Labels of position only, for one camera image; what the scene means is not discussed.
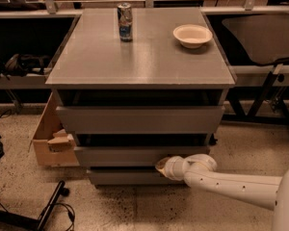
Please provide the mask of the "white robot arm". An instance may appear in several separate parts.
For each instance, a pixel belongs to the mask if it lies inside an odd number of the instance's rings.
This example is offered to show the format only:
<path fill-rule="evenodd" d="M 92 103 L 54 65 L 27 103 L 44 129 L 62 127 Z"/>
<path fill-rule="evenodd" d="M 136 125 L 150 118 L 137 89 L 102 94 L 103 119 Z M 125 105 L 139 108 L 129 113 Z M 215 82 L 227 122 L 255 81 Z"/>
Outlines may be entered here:
<path fill-rule="evenodd" d="M 219 173 L 216 161 L 206 154 L 166 157 L 155 168 L 166 178 L 184 181 L 190 188 L 272 210 L 272 231 L 289 231 L 289 169 L 283 176 Z"/>

